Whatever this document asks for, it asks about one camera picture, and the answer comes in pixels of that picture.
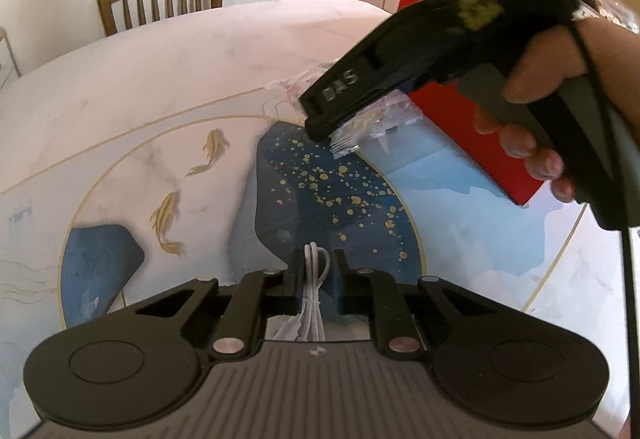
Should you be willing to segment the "person's right hand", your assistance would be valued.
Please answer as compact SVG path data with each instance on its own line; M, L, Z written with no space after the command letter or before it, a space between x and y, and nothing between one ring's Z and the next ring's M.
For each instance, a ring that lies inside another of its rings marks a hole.
M604 19L575 24L598 71L603 91L639 130L639 36ZM559 26L536 35L506 80L503 97L512 103L529 103L552 94L569 78L587 73L587 66L573 35ZM561 202L575 199L576 189L564 174L561 155L541 147L529 131L499 121L482 108L474 115L474 128L482 135L496 133L506 155L522 160L529 176L549 181Z

